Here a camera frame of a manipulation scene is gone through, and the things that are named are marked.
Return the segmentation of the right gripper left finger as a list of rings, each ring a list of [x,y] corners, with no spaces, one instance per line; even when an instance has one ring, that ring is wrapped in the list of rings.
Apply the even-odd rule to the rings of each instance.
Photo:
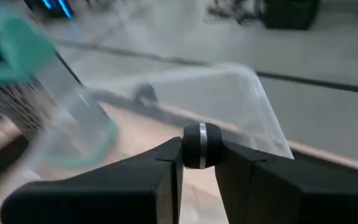
[[[62,180],[29,182],[2,203],[2,223],[178,223],[181,138]]]

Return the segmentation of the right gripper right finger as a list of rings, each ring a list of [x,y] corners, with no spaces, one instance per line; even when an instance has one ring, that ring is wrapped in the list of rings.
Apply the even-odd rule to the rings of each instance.
[[[224,142],[215,167],[229,223],[358,223],[358,173]]]

